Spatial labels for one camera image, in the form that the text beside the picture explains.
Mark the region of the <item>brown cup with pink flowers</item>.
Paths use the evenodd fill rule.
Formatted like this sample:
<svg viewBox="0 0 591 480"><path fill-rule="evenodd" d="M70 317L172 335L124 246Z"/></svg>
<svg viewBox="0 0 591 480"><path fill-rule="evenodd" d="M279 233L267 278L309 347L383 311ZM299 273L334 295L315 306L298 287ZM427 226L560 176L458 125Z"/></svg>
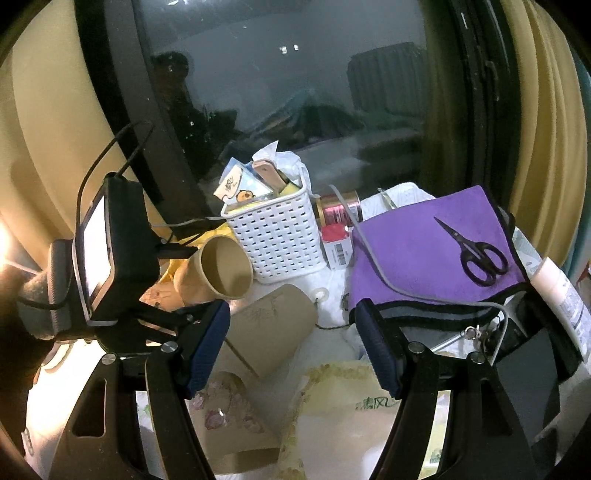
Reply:
<svg viewBox="0 0 591 480"><path fill-rule="evenodd" d="M242 474L276 463L280 441L249 402L237 375L211 374L188 402L188 412L214 474Z"/></svg>

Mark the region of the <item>black monitor device left gripper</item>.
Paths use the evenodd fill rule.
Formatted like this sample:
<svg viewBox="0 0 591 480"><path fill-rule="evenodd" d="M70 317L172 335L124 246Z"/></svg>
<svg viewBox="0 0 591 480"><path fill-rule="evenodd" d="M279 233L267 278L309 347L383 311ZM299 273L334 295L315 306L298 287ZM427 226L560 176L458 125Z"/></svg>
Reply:
<svg viewBox="0 0 591 480"><path fill-rule="evenodd" d="M115 324L155 283L157 243L141 185L108 174L77 228L72 247L76 285L89 326Z"/></svg>

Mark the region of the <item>yellow curtain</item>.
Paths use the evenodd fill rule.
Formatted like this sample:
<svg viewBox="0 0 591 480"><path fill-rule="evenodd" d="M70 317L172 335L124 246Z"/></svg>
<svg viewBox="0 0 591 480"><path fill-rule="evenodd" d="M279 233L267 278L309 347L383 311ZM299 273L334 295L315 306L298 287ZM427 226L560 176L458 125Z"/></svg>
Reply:
<svg viewBox="0 0 591 480"><path fill-rule="evenodd" d="M587 128L566 36L534 1L501 3L518 65L519 157L509 209L544 257L562 264L575 239L587 183Z"/></svg>

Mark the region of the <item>small red-white carton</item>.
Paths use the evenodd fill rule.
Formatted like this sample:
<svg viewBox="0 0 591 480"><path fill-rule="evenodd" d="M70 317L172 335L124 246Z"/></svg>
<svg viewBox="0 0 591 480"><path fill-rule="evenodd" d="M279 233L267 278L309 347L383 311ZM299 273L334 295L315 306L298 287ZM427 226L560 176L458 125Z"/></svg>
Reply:
<svg viewBox="0 0 591 480"><path fill-rule="evenodd" d="M353 257L353 244L346 226L342 224L325 225L321 229L321 239L329 268L332 270L348 268Z"/></svg>

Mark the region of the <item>purple folded cloth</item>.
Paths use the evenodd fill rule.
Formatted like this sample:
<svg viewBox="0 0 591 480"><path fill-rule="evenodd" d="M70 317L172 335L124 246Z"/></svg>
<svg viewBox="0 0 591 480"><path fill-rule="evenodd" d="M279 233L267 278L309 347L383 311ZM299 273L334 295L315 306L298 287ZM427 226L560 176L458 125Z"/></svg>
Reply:
<svg viewBox="0 0 591 480"><path fill-rule="evenodd" d="M473 241L499 248L509 270L481 287L464 273L460 247L437 217ZM376 305L421 305L419 295L454 302L502 302L528 284L505 221L493 197L477 185L456 193L387 211L353 231L349 309L363 299Z"/></svg>

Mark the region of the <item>black scissors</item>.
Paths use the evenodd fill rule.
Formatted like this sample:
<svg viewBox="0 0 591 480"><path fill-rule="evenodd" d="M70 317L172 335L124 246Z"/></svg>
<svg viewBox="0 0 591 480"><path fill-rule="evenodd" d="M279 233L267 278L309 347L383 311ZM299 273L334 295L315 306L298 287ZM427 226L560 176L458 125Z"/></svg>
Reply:
<svg viewBox="0 0 591 480"><path fill-rule="evenodd" d="M470 240L443 220L437 217L434 220L459 245L463 271L473 283L490 287L498 277L508 272L509 261L499 248L487 242Z"/></svg>

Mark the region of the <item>white plastic lattice basket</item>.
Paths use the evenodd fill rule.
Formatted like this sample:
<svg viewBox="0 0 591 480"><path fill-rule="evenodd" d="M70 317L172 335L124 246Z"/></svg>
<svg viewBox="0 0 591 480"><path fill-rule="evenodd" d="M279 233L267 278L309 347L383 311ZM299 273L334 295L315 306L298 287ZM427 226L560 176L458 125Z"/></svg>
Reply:
<svg viewBox="0 0 591 480"><path fill-rule="evenodd" d="M293 193L221 209L221 217L245 250L260 283L286 281L327 265L308 192L311 182L304 174L298 182L301 188Z"/></svg>

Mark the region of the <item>plain brown paper cup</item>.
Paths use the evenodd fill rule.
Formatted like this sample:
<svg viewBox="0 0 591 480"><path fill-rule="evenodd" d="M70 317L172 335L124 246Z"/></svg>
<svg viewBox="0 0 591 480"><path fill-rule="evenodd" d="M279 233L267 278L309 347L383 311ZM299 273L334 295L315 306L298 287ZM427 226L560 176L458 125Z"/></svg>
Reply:
<svg viewBox="0 0 591 480"><path fill-rule="evenodd" d="M174 289L185 305L240 299L252 281L252 263L245 250L226 236L209 238L173 276Z"/></svg>

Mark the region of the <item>pink metallic can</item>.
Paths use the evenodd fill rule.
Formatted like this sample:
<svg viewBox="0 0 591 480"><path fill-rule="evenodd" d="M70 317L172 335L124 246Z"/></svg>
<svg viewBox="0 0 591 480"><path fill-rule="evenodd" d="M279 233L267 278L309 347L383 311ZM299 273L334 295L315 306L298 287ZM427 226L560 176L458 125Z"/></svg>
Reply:
<svg viewBox="0 0 591 480"><path fill-rule="evenodd" d="M361 201L356 191L342 193L342 199L345 200L349 212L353 214L356 221L362 222ZM317 208L318 222L322 227L332 224L353 227L353 221L349 217L344 204L339 201L339 197L335 193L318 197L315 201L315 207Z"/></svg>

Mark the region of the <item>white tube of cream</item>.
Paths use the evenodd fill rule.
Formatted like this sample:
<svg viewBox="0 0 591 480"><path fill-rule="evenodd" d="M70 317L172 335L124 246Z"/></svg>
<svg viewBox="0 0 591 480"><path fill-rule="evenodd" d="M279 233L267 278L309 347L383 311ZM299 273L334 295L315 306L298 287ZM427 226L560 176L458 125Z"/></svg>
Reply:
<svg viewBox="0 0 591 480"><path fill-rule="evenodd" d="M531 284L561 322L583 362L590 358L590 312L564 272L546 257Z"/></svg>

